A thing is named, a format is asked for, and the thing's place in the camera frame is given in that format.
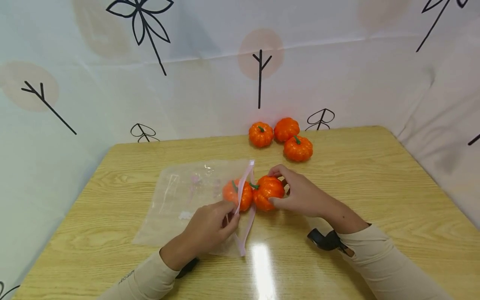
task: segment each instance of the orange pumpkin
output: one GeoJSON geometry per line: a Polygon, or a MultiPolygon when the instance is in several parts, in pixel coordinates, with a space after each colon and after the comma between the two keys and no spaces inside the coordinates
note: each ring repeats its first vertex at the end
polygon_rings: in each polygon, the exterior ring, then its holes
{"type": "Polygon", "coordinates": [[[275,138],[279,142],[286,142],[300,133],[299,123],[292,118],[283,118],[275,126],[275,138]]]}
{"type": "Polygon", "coordinates": [[[273,140],[272,127],[263,122],[256,122],[248,130],[248,137],[252,144],[259,148],[268,146],[273,140]]]}
{"type": "Polygon", "coordinates": [[[270,197],[283,198],[285,189],[282,182],[275,177],[263,176],[256,185],[250,184],[253,187],[253,201],[258,209],[269,211],[275,207],[268,201],[270,197]]]}
{"type": "Polygon", "coordinates": [[[293,161],[305,161],[312,156],[313,145],[306,137],[294,135],[283,145],[283,153],[293,161]]]}
{"type": "MultiPolygon", "coordinates": [[[[239,182],[240,179],[230,180],[222,189],[223,199],[235,203],[235,206],[239,204],[239,182]]],[[[243,192],[240,200],[240,211],[244,212],[248,210],[252,204],[253,189],[246,181],[243,185],[243,192]]]]}

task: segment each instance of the wrist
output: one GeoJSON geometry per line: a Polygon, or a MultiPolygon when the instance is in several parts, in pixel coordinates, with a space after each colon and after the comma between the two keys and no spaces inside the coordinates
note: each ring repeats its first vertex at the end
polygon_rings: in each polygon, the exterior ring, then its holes
{"type": "Polygon", "coordinates": [[[332,198],[321,218],[327,221],[336,233],[351,234],[364,230],[369,225],[346,204],[332,198]]]}
{"type": "Polygon", "coordinates": [[[180,271],[197,256],[189,241],[181,234],[160,249],[159,254],[167,267],[173,271],[180,271]]]}

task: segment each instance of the wooden table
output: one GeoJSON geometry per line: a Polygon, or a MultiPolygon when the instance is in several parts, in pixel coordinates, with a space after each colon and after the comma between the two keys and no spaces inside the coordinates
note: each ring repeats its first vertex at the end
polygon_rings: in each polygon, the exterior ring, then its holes
{"type": "MultiPolygon", "coordinates": [[[[163,168],[238,158],[256,160],[256,178],[279,163],[305,174],[389,234],[452,297],[478,299],[479,233],[388,130],[304,135],[315,150],[304,164],[287,162],[282,145],[254,149],[246,136],[112,147],[15,299],[95,299],[155,250],[133,245],[132,239],[163,168]]],[[[339,253],[307,241],[309,230],[302,216],[258,214],[244,259],[202,260],[167,298],[374,299],[339,253]]]]}

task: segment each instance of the clear plastic bag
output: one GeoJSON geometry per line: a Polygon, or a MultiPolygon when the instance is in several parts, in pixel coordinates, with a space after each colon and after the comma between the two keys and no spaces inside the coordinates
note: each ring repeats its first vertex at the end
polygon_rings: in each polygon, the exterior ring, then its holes
{"type": "MultiPolygon", "coordinates": [[[[245,182],[255,182],[253,165],[253,160],[246,159],[211,160],[164,169],[158,178],[145,221],[133,243],[157,247],[165,245],[183,232],[197,208],[221,201],[223,186],[234,179],[240,179],[240,203],[245,182]]],[[[245,256],[245,242],[255,210],[255,204],[252,204],[247,212],[242,213],[237,232],[211,254],[245,256]]]]}

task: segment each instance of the black tree drawing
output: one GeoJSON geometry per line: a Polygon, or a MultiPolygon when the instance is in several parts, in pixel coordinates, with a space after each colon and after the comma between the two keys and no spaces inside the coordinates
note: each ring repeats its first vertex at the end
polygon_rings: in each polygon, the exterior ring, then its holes
{"type": "Polygon", "coordinates": [[[262,64],[262,50],[260,49],[260,54],[259,57],[253,54],[253,57],[258,61],[258,109],[260,109],[260,97],[262,95],[262,71],[265,68],[265,66],[268,64],[268,62],[272,59],[272,56],[267,59],[267,61],[262,64]]]}
{"type": "Polygon", "coordinates": [[[72,132],[73,134],[77,135],[77,133],[75,132],[75,130],[72,129],[72,127],[70,127],[70,125],[68,125],[67,122],[65,122],[65,120],[53,109],[53,107],[48,104],[48,102],[45,100],[45,94],[43,92],[43,83],[40,83],[40,94],[31,86],[31,84],[28,83],[28,81],[25,81],[25,84],[28,86],[28,89],[26,88],[22,88],[22,91],[26,91],[26,92],[29,92],[29,93],[32,93],[32,94],[35,94],[38,98],[40,98],[40,100],[42,100],[42,102],[55,114],[55,116],[57,116],[57,118],[60,119],[60,121],[63,122],[63,124],[65,124],[65,126],[67,126],[72,132]]]}
{"type": "Polygon", "coordinates": [[[0,300],[2,300],[3,298],[5,298],[10,292],[16,290],[17,288],[19,288],[20,286],[16,286],[14,288],[11,288],[9,289],[5,294],[3,293],[3,290],[5,288],[5,285],[3,283],[3,281],[0,281],[0,300]]]}
{"type": "Polygon", "coordinates": [[[155,47],[155,43],[153,42],[152,34],[153,32],[157,37],[161,38],[162,40],[166,41],[167,43],[170,43],[170,38],[168,37],[168,34],[163,27],[163,25],[160,23],[160,21],[154,16],[156,14],[161,14],[163,12],[166,12],[172,5],[173,1],[172,0],[162,0],[168,2],[167,6],[161,10],[158,11],[150,11],[145,8],[143,8],[143,5],[147,3],[149,0],[115,0],[113,1],[108,7],[107,7],[107,12],[114,14],[116,16],[128,19],[132,18],[132,30],[133,30],[133,36],[135,37],[135,40],[137,42],[137,45],[140,46],[140,44],[144,41],[145,37],[145,32],[147,32],[148,37],[150,38],[150,42],[152,43],[153,50],[155,51],[156,58],[158,59],[158,63],[162,67],[163,74],[166,76],[167,72],[165,72],[165,68],[163,67],[162,60],[160,59],[160,56],[158,55],[158,51],[155,47]],[[120,9],[120,6],[131,6],[132,12],[131,13],[123,13],[120,11],[114,11],[116,9],[120,9]],[[150,25],[145,17],[148,16],[154,20],[154,22],[157,22],[160,28],[162,29],[163,33],[158,33],[156,32],[152,25],[150,25]],[[142,28],[139,29],[138,27],[135,27],[135,20],[137,18],[140,18],[142,22],[142,28]]]}
{"type": "Polygon", "coordinates": [[[480,134],[477,135],[473,140],[471,140],[468,145],[472,146],[476,141],[480,140],[480,134]]]}
{"type": "MultiPolygon", "coordinates": [[[[423,11],[421,13],[424,13],[424,12],[427,12],[427,11],[431,10],[432,8],[434,8],[435,6],[437,6],[438,4],[440,4],[442,2],[445,2],[445,5],[442,7],[442,10],[440,11],[437,18],[435,19],[435,22],[433,22],[433,25],[430,27],[430,30],[428,31],[427,35],[425,36],[425,38],[421,42],[420,46],[418,47],[417,52],[420,51],[420,48],[423,46],[423,43],[425,43],[427,38],[430,36],[430,33],[432,32],[433,28],[437,25],[438,20],[440,19],[440,17],[444,13],[445,8],[447,8],[448,3],[450,3],[450,0],[435,0],[435,1],[436,2],[434,4],[431,4],[432,0],[428,0],[427,4],[425,5],[425,7],[423,8],[423,11]]],[[[456,3],[460,8],[464,8],[465,5],[467,4],[467,2],[468,2],[468,0],[456,0],[456,3]]]]}
{"type": "Polygon", "coordinates": [[[331,110],[329,110],[329,109],[327,109],[327,108],[324,108],[324,109],[322,109],[322,110],[319,110],[319,111],[317,111],[316,113],[314,113],[314,114],[312,114],[311,116],[308,117],[307,123],[309,123],[310,126],[309,126],[307,129],[305,129],[305,131],[307,131],[308,129],[310,129],[311,127],[313,127],[313,126],[315,126],[315,125],[317,125],[317,130],[319,130],[319,129],[320,129],[320,126],[321,126],[322,124],[325,125],[326,127],[328,127],[328,129],[330,129],[330,126],[329,126],[327,123],[330,123],[331,121],[333,121],[333,119],[335,119],[335,113],[332,112],[331,110]],[[325,121],[325,120],[324,120],[324,118],[328,118],[328,117],[329,117],[328,114],[327,114],[327,112],[329,112],[329,113],[331,114],[331,117],[332,117],[329,121],[325,121]],[[319,119],[317,122],[315,122],[315,123],[311,123],[311,122],[310,122],[310,118],[313,118],[313,117],[314,117],[315,115],[317,115],[317,114],[320,115],[320,113],[321,113],[320,119],[319,119]]]}
{"type": "Polygon", "coordinates": [[[157,139],[156,137],[154,137],[154,135],[156,135],[156,132],[155,130],[153,130],[152,128],[148,127],[148,126],[145,126],[143,124],[140,124],[140,123],[136,123],[131,129],[130,129],[130,134],[133,135],[134,137],[138,137],[138,140],[137,140],[137,143],[140,142],[141,139],[145,138],[147,140],[147,142],[150,142],[150,139],[154,139],[154,140],[157,140],[160,142],[159,139],[157,139]],[[138,128],[138,134],[135,134],[133,133],[133,130],[137,129],[138,128]],[[153,134],[149,134],[149,133],[146,133],[145,131],[150,129],[153,134]]]}

